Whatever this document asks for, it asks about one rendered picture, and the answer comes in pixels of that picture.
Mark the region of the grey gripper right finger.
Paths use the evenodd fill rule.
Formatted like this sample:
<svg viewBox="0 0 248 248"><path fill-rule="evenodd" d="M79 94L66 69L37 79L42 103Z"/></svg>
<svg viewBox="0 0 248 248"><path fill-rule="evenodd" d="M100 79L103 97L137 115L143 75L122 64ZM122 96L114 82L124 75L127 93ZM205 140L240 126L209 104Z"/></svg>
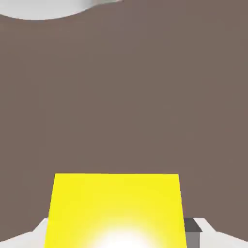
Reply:
<svg viewBox="0 0 248 248"><path fill-rule="evenodd" d="M202 217L185 217L187 248L248 248L248 241L216 231Z"/></svg>

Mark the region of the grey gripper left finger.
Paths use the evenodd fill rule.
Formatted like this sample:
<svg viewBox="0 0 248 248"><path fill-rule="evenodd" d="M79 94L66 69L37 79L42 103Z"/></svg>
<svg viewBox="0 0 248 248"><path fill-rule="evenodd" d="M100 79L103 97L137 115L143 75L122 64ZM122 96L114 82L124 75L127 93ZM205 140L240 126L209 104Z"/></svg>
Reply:
<svg viewBox="0 0 248 248"><path fill-rule="evenodd" d="M48 218L44 218L31 232L0 242L0 248L44 248Z"/></svg>

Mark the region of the small yellow cube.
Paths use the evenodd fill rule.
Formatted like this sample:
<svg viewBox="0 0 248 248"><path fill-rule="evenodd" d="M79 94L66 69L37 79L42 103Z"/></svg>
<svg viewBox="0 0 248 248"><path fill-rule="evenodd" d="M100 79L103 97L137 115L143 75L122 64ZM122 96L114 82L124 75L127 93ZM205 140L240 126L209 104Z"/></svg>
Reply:
<svg viewBox="0 0 248 248"><path fill-rule="evenodd" d="M55 174L44 248L187 248L178 174Z"/></svg>

